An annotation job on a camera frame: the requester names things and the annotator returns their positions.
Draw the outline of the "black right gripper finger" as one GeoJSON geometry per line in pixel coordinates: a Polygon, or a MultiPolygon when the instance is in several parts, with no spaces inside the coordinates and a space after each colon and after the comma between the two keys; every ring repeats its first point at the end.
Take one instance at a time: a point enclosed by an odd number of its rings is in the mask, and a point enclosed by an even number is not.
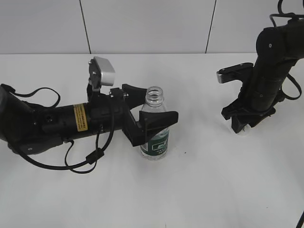
{"type": "Polygon", "coordinates": [[[232,116],[231,128],[234,133],[243,133],[249,131],[249,120],[247,116],[232,116]]]}

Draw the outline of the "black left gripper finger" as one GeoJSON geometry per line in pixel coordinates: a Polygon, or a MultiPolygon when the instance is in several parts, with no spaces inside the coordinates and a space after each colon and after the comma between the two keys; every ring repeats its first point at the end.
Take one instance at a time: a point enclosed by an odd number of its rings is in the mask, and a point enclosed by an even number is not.
{"type": "Polygon", "coordinates": [[[122,84],[124,101],[128,108],[132,110],[138,106],[145,104],[146,88],[139,88],[128,84],[122,84]]]}
{"type": "Polygon", "coordinates": [[[143,127],[145,135],[155,135],[160,131],[176,124],[179,113],[176,111],[151,113],[140,111],[139,122],[143,127]]]}

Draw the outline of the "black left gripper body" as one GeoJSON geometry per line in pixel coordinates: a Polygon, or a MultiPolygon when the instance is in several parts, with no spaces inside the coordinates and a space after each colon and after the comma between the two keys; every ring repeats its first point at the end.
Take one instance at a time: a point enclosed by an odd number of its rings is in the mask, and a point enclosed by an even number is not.
{"type": "Polygon", "coordinates": [[[85,105],[85,114],[88,131],[106,133],[122,130],[132,146],[147,143],[152,135],[145,135],[143,127],[136,121],[124,101],[122,88],[112,88],[110,94],[93,92],[87,85],[88,102],[85,105]]]}

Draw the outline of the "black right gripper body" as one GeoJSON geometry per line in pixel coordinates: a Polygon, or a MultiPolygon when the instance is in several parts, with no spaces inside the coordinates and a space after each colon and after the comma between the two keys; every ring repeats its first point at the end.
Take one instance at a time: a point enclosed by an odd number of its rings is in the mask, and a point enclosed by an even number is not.
{"type": "Polygon", "coordinates": [[[237,98],[234,102],[224,107],[221,111],[221,114],[225,120],[231,119],[232,116],[247,116],[249,120],[248,125],[252,128],[259,124],[265,118],[273,115],[276,112],[274,106],[278,102],[284,101],[284,99],[285,95],[283,95],[283,91],[279,89],[270,108],[265,111],[258,112],[250,108],[244,107],[240,100],[237,98]]]}

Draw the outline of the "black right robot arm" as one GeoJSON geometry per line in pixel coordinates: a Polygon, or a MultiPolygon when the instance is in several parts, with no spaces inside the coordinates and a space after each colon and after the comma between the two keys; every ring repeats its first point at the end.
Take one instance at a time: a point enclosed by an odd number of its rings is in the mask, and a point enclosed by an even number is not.
{"type": "Polygon", "coordinates": [[[245,126],[255,127],[273,115],[279,102],[296,100],[282,90],[286,78],[302,93],[290,70],[304,57],[304,20],[294,17],[283,26],[268,27],[258,35],[255,63],[242,63],[217,72],[221,84],[239,80],[242,87],[238,97],[221,111],[225,120],[231,120],[235,133],[245,126]]]}

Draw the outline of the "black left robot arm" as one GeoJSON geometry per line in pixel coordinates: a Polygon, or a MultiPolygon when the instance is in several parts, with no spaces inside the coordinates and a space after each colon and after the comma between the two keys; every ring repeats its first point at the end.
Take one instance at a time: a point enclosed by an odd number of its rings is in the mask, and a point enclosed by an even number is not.
{"type": "Polygon", "coordinates": [[[177,123],[176,111],[141,111],[135,120],[131,110],[143,105],[146,89],[124,84],[110,94],[92,92],[86,103],[46,107],[25,101],[9,86],[0,86],[0,137],[14,150],[39,154],[68,140],[122,130],[133,146],[148,142],[177,123]]]}

